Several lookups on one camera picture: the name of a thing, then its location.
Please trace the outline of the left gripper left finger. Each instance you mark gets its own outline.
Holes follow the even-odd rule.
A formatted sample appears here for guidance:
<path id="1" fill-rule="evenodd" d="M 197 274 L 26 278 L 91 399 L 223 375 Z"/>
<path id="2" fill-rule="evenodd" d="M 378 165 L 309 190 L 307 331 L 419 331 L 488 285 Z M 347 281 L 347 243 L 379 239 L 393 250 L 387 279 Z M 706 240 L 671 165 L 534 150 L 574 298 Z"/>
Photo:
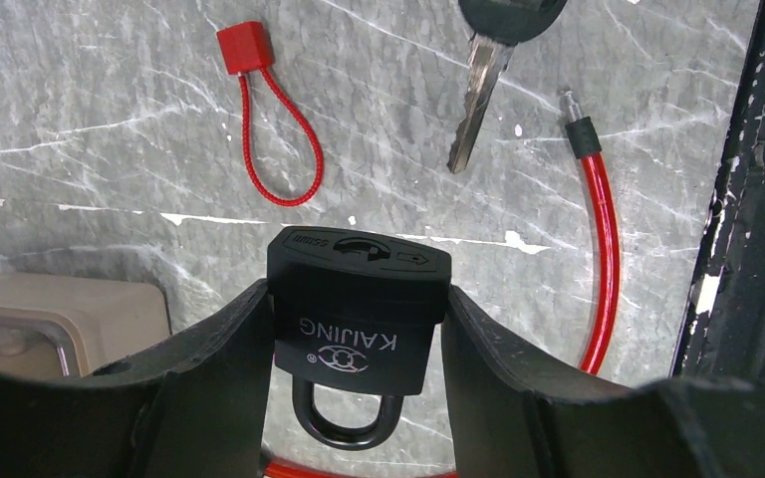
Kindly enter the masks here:
<path id="1" fill-rule="evenodd" d="M 258 281 L 88 376 L 0 373 L 0 477 L 258 477 L 274 345 Z"/>

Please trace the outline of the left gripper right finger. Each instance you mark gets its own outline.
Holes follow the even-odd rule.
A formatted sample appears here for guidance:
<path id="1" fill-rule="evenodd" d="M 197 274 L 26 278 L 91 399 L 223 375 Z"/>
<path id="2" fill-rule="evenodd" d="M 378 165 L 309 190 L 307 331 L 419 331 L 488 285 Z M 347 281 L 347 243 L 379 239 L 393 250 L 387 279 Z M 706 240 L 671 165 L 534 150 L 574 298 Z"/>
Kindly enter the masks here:
<path id="1" fill-rule="evenodd" d="M 585 373 L 452 288 L 441 329 L 461 477 L 765 477 L 765 381 Z"/>

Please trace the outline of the black padlock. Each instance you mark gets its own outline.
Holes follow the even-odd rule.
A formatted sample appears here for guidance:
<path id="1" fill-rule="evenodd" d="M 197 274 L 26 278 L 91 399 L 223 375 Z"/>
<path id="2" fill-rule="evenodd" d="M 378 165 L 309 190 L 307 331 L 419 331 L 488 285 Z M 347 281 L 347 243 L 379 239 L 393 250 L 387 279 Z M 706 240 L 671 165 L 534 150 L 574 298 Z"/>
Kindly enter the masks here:
<path id="1" fill-rule="evenodd" d="M 288 226 L 272 240 L 274 363 L 291 375 L 295 415 L 313 438 L 361 451 L 393 434 L 404 399 L 422 392 L 451 277 L 447 252 L 391 236 Z M 376 418 L 362 427 L 328 420 L 318 385 L 378 396 Z"/>

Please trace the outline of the black head key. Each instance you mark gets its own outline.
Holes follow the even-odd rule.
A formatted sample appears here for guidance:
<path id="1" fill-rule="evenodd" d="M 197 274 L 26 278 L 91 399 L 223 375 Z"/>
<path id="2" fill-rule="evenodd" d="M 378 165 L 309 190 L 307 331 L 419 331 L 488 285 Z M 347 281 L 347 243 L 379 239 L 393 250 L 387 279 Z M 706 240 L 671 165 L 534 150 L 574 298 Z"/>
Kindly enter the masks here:
<path id="1" fill-rule="evenodd" d="M 560 16 L 566 0 L 460 0 L 462 17 L 473 31 L 468 59 L 464 117 L 450 148 L 448 170 L 468 165 L 493 90 L 514 49 L 543 34 Z"/>

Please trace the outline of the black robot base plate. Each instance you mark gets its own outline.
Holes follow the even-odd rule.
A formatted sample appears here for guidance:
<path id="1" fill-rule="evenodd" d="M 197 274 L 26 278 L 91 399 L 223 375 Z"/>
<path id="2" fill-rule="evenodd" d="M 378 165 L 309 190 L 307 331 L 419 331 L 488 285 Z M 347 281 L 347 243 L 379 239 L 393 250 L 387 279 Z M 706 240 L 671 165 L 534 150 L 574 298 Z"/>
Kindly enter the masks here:
<path id="1" fill-rule="evenodd" d="M 765 1 L 748 45 L 671 371 L 765 379 Z"/>

